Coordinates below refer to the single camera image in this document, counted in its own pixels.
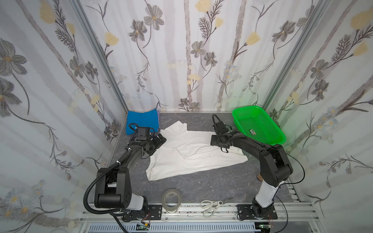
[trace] blue towel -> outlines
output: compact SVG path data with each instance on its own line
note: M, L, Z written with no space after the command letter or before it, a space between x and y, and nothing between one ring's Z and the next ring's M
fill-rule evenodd
M126 125L127 135L134 133L134 131L130 129L128 126L131 123L136 123L141 127L151 127L157 132L159 128L157 109L153 109L146 113L137 113L134 111L129 111L127 115L127 125Z

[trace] tape roll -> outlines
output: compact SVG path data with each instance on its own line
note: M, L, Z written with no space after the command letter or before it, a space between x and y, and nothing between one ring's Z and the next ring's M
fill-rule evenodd
M179 200L178 200L178 203L176 204L176 206L169 207L169 206L166 205L166 198L170 197L172 194L176 195ZM176 189L169 189L169 190L165 191L164 194L162 195L161 204L162 204L162 207L168 213L175 213L176 211L179 210L179 208L181 206L181 193Z

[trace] gray table surface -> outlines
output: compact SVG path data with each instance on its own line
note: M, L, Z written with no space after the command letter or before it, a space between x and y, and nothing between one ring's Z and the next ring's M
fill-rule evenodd
M227 125L235 128L233 117L230 113L218 113L219 118ZM213 131L212 113L161 113L159 124L165 129L176 121L188 124L188 130ZM122 131L118 147L113 160L117 160L125 151L131 135ZM257 179L260 172L259 160L244 151L248 161L197 173L173 176L161 180L149 181L146 169L150 158L139 159L130 169L132 192L146 196L149 203L160 203L162 194L171 188L177 189L182 195L182 202L198 203L202 200L218 201L234 197L230 202L252 202L259 191L261 181ZM293 202L289 189L283 185L277 196L283 202Z

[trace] green basket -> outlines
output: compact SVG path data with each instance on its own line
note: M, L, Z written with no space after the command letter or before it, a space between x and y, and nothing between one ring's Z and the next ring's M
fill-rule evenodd
M285 134L259 106L237 108L232 115L237 129L249 138L271 145L286 141Z

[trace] metal profile bar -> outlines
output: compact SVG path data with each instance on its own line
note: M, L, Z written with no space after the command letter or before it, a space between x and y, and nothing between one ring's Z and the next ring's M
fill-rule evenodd
M117 96L121 106L123 107L124 112L128 113L128 107L124 101L123 95L119 90L118 85L116 84L115 78L110 70L109 64L107 63L107 59L105 58L104 51L101 49L99 42L97 41L93 29L88 21L88 18L83 10L83 6L81 5L79 0L69 0L70 4L72 5L76 16L79 19L81 26L83 27L83 31L85 32L86 36L88 37L88 41L90 42L92 49L94 50L95 54L97 55L100 64L104 68L104 75L108 77L110 85Z
M280 71L280 74L278 75L274 85L272 86L271 90L269 91L264 104L263 109L267 111L267 108L269 107L270 103L272 102L273 98L275 97L278 89L280 88L281 84L286 78L286 75L289 73L291 67L293 66L294 62L297 60L301 50L305 46L307 39L312 34L313 30L315 29L317 23L321 19L321 16L325 12L328 4L330 3L330 0L320 0L317 4L317 6L314 9L314 12L307 22L304 30L302 31L297 43L295 44L293 50L291 51L291 54L289 58L287 59L285 65L283 66L282 70Z

